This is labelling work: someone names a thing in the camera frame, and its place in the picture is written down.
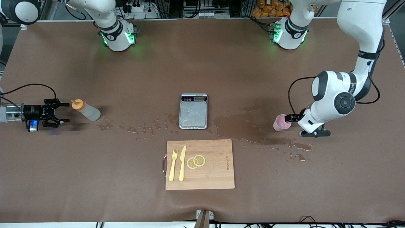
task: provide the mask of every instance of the digital kitchen scale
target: digital kitchen scale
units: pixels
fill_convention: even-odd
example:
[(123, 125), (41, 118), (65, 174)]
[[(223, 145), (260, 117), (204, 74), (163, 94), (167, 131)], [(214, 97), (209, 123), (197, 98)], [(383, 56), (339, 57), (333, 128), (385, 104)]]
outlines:
[(206, 129), (207, 126), (207, 94), (183, 93), (180, 99), (179, 127), (181, 129)]

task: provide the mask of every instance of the brown table surface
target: brown table surface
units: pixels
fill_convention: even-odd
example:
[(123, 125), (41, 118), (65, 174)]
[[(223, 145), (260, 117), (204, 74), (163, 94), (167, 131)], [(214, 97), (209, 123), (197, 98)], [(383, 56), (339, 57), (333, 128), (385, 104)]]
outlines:
[[(291, 113), (293, 80), (355, 65), (358, 45), (336, 20), (314, 20), (310, 30), (286, 51), (249, 20), (144, 22), (136, 47), (114, 53), (91, 23), (28, 26), (4, 90), (44, 83), (62, 101), (100, 108), (102, 117), (90, 122), (60, 108), (58, 117), (72, 123), (58, 129), (0, 124), (0, 222), (180, 221), (198, 209), (222, 222), (405, 220), (405, 69), (388, 29), (374, 72), (379, 102), (327, 123), (327, 138), (298, 138), (297, 124), (272, 129), (278, 114)], [(296, 110), (313, 102), (310, 85), (293, 87)], [(185, 92), (209, 95), (209, 130), (176, 127)], [(7, 97), (42, 104), (52, 93), (32, 86)], [(375, 97), (372, 89), (362, 101)], [(233, 139), (235, 189), (166, 191), (166, 142), (218, 138)], [(289, 147), (294, 140), (311, 150)]]

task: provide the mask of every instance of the plastic cup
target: plastic cup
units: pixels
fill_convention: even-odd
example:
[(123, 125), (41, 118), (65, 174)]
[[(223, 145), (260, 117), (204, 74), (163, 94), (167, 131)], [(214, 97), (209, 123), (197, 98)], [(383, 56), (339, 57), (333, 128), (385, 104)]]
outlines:
[(291, 122), (286, 122), (285, 117), (286, 115), (281, 114), (276, 117), (276, 120), (273, 123), (273, 128), (276, 131), (284, 131), (291, 126)]

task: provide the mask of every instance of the orange bottle cap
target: orange bottle cap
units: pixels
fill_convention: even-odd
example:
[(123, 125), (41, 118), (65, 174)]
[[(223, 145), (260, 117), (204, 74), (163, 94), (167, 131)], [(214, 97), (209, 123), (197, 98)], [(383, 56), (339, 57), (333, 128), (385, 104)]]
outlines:
[(85, 105), (86, 105), (86, 101), (83, 101), (81, 99), (72, 100), (72, 108), (76, 111), (80, 111), (80, 110), (84, 109)]

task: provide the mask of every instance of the lemon slice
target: lemon slice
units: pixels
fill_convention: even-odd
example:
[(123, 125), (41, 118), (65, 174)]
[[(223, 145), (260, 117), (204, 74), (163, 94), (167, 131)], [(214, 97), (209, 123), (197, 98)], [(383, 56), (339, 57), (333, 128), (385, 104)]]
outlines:
[(194, 157), (194, 164), (197, 166), (197, 167), (201, 167), (201, 166), (203, 166), (204, 164), (205, 164), (205, 157), (204, 156), (202, 156), (202, 155), (196, 155), (195, 157)]
[(194, 164), (194, 157), (191, 157), (187, 160), (187, 167), (192, 170), (197, 168), (197, 165)]

